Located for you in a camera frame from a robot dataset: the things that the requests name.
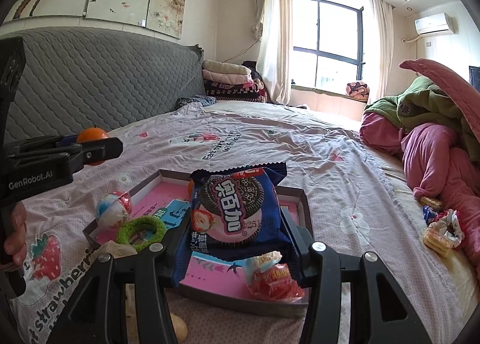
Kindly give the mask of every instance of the human hand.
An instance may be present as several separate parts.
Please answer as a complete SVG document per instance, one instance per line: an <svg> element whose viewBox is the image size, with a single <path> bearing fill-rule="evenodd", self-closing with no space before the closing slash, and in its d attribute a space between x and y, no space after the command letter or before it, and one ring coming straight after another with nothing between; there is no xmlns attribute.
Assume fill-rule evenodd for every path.
<svg viewBox="0 0 480 344"><path fill-rule="evenodd" d="M15 265L22 265L27 256L26 240L27 212L22 202L17 203L11 212L11 223L15 231L5 240L3 247L5 252L12 256Z"/></svg>

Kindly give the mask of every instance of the window sill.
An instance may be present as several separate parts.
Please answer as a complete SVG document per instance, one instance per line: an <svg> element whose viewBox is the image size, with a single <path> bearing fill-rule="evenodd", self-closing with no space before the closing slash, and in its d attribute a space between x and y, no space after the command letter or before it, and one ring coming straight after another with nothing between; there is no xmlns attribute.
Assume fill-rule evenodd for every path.
<svg viewBox="0 0 480 344"><path fill-rule="evenodd" d="M326 94L327 96L334 96L334 97L343 97L344 99L349 99L349 100L354 100L358 102L363 102L367 103L367 100L359 100L359 99L354 99L353 97L350 97L349 95L346 94L340 94L340 93L335 93L335 92L330 92L328 90L321 90L321 89L316 89L316 88L307 88L305 86L300 86L300 85L292 85L292 89L296 90L304 90L308 92L314 92L317 94Z"/></svg>

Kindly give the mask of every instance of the curtain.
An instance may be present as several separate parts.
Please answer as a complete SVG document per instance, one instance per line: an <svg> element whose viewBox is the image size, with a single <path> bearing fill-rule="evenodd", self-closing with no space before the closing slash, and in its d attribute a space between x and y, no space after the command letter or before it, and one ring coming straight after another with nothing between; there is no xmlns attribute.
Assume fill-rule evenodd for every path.
<svg viewBox="0 0 480 344"><path fill-rule="evenodd" d="M255 4L255 25L251 27L251 31L254 33L256 40L260 40L262 38L262 31L263 31L263 7L265 5L265 0L253 0Z"/></svg>
<svg viewBox="0 0 480 344"><path fill-rule="evenodd" d="M392 5L383 0L373 0L373 21L377 26L376 52L372 57L372 67L375 71L368 81L370 96L368 104L385 96L388 74L393 58L393 14Z"/></svg>
<svg viewBox="0 0 480 344"><path fill-rule="evenodd" d="M275 104L290 101L293 52L293 0L265 0L257 70Z"/></svg>

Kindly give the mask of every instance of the gray quilted headboard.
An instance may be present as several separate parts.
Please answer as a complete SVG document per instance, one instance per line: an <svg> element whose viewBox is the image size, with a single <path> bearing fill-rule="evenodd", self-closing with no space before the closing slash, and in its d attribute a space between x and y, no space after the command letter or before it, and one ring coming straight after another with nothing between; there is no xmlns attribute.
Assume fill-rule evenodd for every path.
<svg viewBox="0 0 480 344"><path fill-rule="evenodd" d="M173 110L205 94L203 50L112 29L47 27L21 36L26 67L7 119L5 142L106 131Z"/></svg>

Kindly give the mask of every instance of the screw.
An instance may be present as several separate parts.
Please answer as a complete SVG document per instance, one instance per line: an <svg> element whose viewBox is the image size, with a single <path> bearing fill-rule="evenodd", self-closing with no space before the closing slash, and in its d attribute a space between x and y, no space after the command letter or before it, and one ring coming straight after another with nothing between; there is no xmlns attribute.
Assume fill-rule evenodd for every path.
<svg viewBox="0 0 480 344"><path fill-rule="evenodd" d="M365 253L365 259L371 263L374 263L375 261L377 261L378 256L373 252L367 252Z"/></svg>
<svg viewBox="0 0 480 344"><path fill-rule="evenodd" d="M106 263L110 260L110 253L102 253L100 256L97 257L97 260L100 263Z"/></svg>
<svg viewBox="0 0 480 344"><path fill-rule="evenodd" d="M316 252L323 252L327 247L323 242L314 242L311 244L311 248Z"/></svg>
<svg viewBox="0 0 480 344"><path fill-rule="evenodd" d="M148 249L150 249L151 252L160 252L163 249L163 245L159 242L155 242L152 243L152 245L150 245Z"/></svg>

